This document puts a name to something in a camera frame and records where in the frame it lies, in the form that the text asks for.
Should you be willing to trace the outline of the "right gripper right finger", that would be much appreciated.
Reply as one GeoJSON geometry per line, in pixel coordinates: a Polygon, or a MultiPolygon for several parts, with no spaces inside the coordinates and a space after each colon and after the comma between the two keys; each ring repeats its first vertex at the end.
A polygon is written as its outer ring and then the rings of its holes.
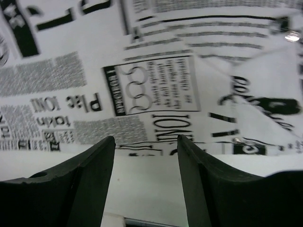
{"type": "Polygon", "coordinates": [[[178,136],[178,163],[191,227],[300,227],[303,173],[267,177],[234,168],[178,136]]]}

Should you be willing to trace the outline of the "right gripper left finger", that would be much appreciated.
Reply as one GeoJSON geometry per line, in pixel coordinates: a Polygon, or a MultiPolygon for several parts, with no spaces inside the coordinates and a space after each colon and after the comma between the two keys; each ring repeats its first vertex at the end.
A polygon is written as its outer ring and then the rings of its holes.
{"type": "Polygon", "coordinates": [[[0,183],[3,227],[99,227],[115,156],[108,136],[29,178],[0,183]]]}

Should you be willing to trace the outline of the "newspaper print trousers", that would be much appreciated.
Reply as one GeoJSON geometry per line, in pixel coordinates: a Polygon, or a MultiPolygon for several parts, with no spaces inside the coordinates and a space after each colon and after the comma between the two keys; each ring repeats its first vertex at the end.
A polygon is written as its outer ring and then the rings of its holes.
{"type": "Polygon", "coordinates": [[[3,0],[0,149],[303,151],[300,0],[3,0]]]}

